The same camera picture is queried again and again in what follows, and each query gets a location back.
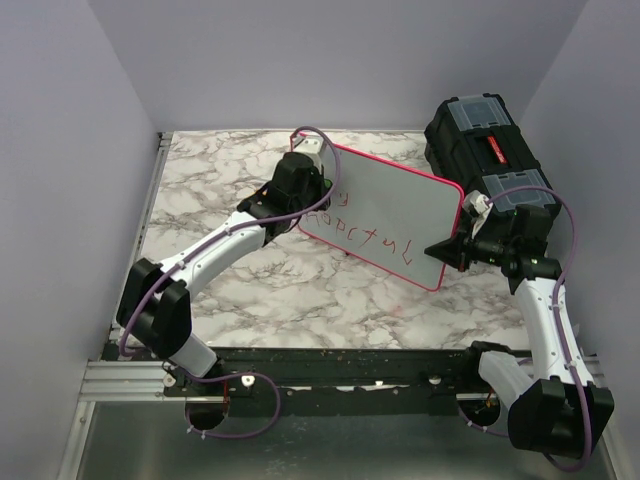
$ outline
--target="red border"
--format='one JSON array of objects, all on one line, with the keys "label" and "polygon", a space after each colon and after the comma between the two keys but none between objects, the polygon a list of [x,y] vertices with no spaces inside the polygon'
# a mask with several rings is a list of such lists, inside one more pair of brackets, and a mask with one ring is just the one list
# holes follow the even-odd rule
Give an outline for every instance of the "red border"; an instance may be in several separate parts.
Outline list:
[{"label": "red border", "polygon": [[[293,137],[290,138],[290,144],[291,144],[291,148],[293,148]],[[437,180],[440,183],[444,183],[446,185],[450,185],[452,187],[455,187],[455,189],[458,190],[458,193],[460,194],[460,201],[458,202],[458,212],[456,213],[456,218],[453,221],[453,228],[451,229],[451,235],[454,234],[454,232],[456,231],[456,228],[458,226],[458,220],[460,219],[460,209],[462,208],[462,201],[464,199],[464,192],[462,191],[462,187],[460,187],[460,185],[458,185],[457,183],[454,183],[454,182],[452,182],[450,180],[446,180],[444,178],[436,177],[435,175],[431,175],[429,173],[422,172],[422,171],[417,170],[415,168],[406,167],[404,165],[400,165],[399,163],[392,162],[391,160],[385,160],[384,158],[376,157],[375,155],[370,155],[370,154],[364,153],[364,152],[359,152],[358,150],[354,150],[354,149],[349,148],[349,147],[343,147],[342,145],[337,145],[337,144],[335,144],[335,145],[336,145],[337,148],[339,148],[340,150],[344,150],[345,152],[355,153],[356,155],[360,155],[360,156],[368,158],[370,160],[375,160],[376,162],[384,163],[386,165],[390,165],[392,167],[399,168],[401,170],[405,170],[407,172],[414,173],[416,175],[421,175],[423,177],[427,177],[427,178],[430,178],[432,180]],[[353,252],[350,252],[349,250],[345,250],[342,247],[334,245],[333,243],[328,242],[327,240],[325,240],[323,238],[317,237],[317,236],[305,231],[300,225],[298,225],[298,228],[305,235],[309,235],[310,237],[315,238],[316,240],[320,240],[321,242],[324,242],[324,243],[326,243],[328,245],[331,245],[332,247],[337,248],[338,250],[342,250],[343,252],[348,253],[349,255],[353,255],[354,257],[359,258],[363,262],[366,262],[366,263],[368,263],[370,265],[373,265],[374,267],[377,267],[380,270],[384,270],[385,272],[390,273],[391,275],[394,275],[394,276],[396,276],[398,278],[401,278],[402,280],[404,280],[406,282],[412,283],[413,285],[416,285],[416,286],[418,286],[418,287],[420,287],[420,288],[422,288],[422,289],[424,289],[424,290],[426,290],[428,292],[436,292],[442,286],[442,278],[444,277],[444,270],[446,268],[446,264],[444,264],[444,263],[442,264],[442,272],[440,272],[440,279],[438,280],[438,285],[436,286],[436,288],[431,289],[431,288],[427,288],[424,285],[421,285],[421,284],[419,284],[419,283],[417,283],[417,282],[415,282],[413,280],[410,280],[410,279],[408,279],[406,277],[403,277],[402,275],[400,275],[400,274],[398,274],[396,272],[392,272],[389,269],[381,267],[380,265],[378,265],[378,264],[376,264],[376,263],[374,263],[374,262],[372,262],[370,260],[366,260],[366,259],[362,258],[361,256],[359,256],[359,255],[357,255],[357,254],[355,254]]]}]

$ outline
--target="whiteboard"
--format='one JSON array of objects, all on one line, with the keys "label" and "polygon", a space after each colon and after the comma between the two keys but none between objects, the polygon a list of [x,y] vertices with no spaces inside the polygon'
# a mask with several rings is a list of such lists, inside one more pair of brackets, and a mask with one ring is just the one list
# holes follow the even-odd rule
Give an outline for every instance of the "whiteboard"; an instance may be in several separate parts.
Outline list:
[{"label": "whiteboard", "polygon": [[[337,147],[341,181],[331,206],[305,215],[300,230],[426,290],[440,288],[445,265],[424,249],[451,237],[462,189],[419,170]],[[331,149],[324,149],[322,162],[325,178],[333,181]]]}]

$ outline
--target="red label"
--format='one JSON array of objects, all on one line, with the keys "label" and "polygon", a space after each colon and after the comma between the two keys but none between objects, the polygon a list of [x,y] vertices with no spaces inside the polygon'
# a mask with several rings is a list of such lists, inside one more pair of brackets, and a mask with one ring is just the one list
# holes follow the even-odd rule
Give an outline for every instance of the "red label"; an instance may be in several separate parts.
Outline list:
[{"label": "red label", "polygon": [[493,148],[493,151],[496,152],[496,157],[498,157],[498,161],[502,165],[508,165],[509,162],[507,162],[507,159],[505,158],[504,153],[502,153],[502,150],[500,150],[500,145],[498,145],[498,142],[496,141],[495,137],[489,136],[487,138],[489,139],[491,148]]}]

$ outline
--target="marble surface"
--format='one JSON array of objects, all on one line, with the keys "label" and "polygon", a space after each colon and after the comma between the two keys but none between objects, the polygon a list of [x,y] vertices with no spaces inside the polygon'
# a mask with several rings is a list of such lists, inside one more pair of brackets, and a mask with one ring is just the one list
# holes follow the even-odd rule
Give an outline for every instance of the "marble surface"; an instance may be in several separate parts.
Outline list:
[{"label": "marble surface", "polygon": [[[174,255],[218,227],[268,180],[290,132],[176,133],[143,255]],[[429,171],[419,133],[328,132],[332,140]],[[489,340],[528,348],[497,269],[447,268],[429,293],[299,231],[227,269],[193,301],[211,346],[458,348]]]}]

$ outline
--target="wall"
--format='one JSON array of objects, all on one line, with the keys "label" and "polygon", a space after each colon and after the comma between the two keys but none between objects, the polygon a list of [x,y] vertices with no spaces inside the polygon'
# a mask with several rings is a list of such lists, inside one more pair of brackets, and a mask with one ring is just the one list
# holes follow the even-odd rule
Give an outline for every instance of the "wall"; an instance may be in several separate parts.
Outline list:
[{"label": "wall", "polygon": [[[629,452],[640,452],[640,4],[590,0],[522,121],[545,173],[575,209],[572,320],[598,353]],[[555,232],[557,251],[569,240]],[[640,457],[633,458],[640,473]]]},{"label": "wall", "polygon": [[0,3],[0,478],[55,478],[157,136],[84,0]]},{"label": "wall", "polygon": [[520,118],[586,0],[89,0],[163,130],[422,129],[453,95]]}]

